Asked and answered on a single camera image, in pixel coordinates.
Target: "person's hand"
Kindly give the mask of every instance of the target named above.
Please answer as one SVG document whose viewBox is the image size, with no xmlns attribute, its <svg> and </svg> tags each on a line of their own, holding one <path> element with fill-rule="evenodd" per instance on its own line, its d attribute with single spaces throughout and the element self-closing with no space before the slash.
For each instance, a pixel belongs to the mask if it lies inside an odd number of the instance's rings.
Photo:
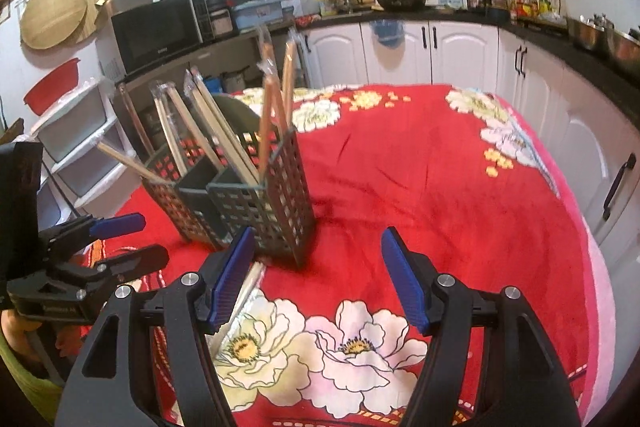
<svg viewBox="0 0 640 427">
<path fill-rule="evenodd" d="M 40 357 L 27 340 L 27 332 L 37 330 L 42 323 L 29 321 L 15 310 L 2 311 L 2 334 L 18 355 L 26 357 L 33 362 L 40 362 Z M 80 328 L 78 326 L 64 326 L 57 334 L 56 349 L 60 350 L 60 357 L 77 355 L 82 342 L 80 340 Z"/>
</svg>

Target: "red plastic basin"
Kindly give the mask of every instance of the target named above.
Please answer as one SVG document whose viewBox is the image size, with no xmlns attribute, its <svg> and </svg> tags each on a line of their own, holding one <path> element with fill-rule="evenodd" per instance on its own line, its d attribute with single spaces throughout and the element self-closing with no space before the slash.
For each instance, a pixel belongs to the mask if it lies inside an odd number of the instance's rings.
<svg viewBox="0 0 640 427">
<path fill-rule="evenodd" d="M 78 85 L 79 58 L 72 58 L 41 79 L 24 97 L 24 103 L 41 116 L 66 92 Z"/>
</svg>

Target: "metal screw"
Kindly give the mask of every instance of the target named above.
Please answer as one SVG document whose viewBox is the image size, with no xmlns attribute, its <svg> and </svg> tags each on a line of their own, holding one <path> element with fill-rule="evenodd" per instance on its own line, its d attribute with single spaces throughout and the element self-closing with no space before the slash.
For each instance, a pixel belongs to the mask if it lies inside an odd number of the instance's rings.
<svg viewBox="0 0 640 427">
<path fill-rule="evenodd" d="M 453 286 L 456 283 L 456 278 L 448 273 L 443 273 L 438 275 L 438 284 L 440 286 L 444 286 L 448 288 L 449 286 Z"/>
<path fill-rule="evenodd" d="M 180 282 L 185 286 L 193 286 L 200 280 L 200 276 L 196 272 L 189 272 L 182 276 Z"/>
<path fill-rule="evenodd" d="M 518 290 L 516 286 L 507 286 L 507 288 L 504 289 L 504 294 L 507 295 L 508 298 L 514 300 L 519 299 L 522 295 L 522 293 L 520 293 L 520 290 Z"/>
<path fill-rule="evenodd" d="M 116 297 L 118 299 L 124 299 L 125 297 L 128 297 L 130 293 L 131 293 L 131 286 L 127 284 L 123 286 L 118 286 L 116 288 Z"/>
</svg>

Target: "round wooden cutting board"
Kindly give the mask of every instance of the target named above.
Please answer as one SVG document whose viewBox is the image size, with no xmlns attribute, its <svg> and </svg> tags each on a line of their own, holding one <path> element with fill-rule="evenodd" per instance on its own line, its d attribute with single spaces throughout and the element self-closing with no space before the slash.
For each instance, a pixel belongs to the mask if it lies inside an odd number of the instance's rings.
<svg viewBox="0 0 640 427">
<path fill-rule="evenodd" d="M 86 0 L 86 13 L 84 19 L 73 32 L 73 34 L 65 41 L 65 44 L 78 44 L 88 39 L 96 31 L 95 18 L 98 16 L 98 10 L 95 3 L 99 0 Z"/>
<path fill-rule="evenodd" d="M 22 41 L 46 50 L 71 35 L 86 14 L 86 0 L 29 0 L 20 19 Z"/>
</svg>

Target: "blue gripper pad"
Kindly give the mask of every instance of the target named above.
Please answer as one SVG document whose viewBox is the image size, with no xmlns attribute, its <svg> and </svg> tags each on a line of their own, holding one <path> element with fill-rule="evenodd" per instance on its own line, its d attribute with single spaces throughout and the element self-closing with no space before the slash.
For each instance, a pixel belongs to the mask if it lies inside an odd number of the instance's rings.
<svg viewBox="0 0 640 427">
<path fill-rule="evenodd" d="M 96 219 L 94 225 L 89 229 L 89 234 L 95 239 L 110 239 L 128 233 L 140 232 L 140 230 L 144 230 L 145 225 L 145 216 L 142 214 L 127 214 L 110 219 Z"/>
<path fill-rule="evenodd" d="M 242 282 L 244 282 L 251 260 L 254 258 L 254 229 L 244 229 L 244 232 L 240 237 L 236 237 L 229 248 L 233 250 L 230 252 L 229 260 L 213 289 L 211 312 L 207 319 L 207 322 L 215 330 L 228 323 L 231 318 Z"/>
<path fill-rule="evenodd" d="M 389 227 L 382 233 L 380 247 L 407 321 L 418 328 L 421 334 L 426 334 L 430 323 L 424 291 L 407 261 L 409 251 L 395 228 Z"/>
</svg>

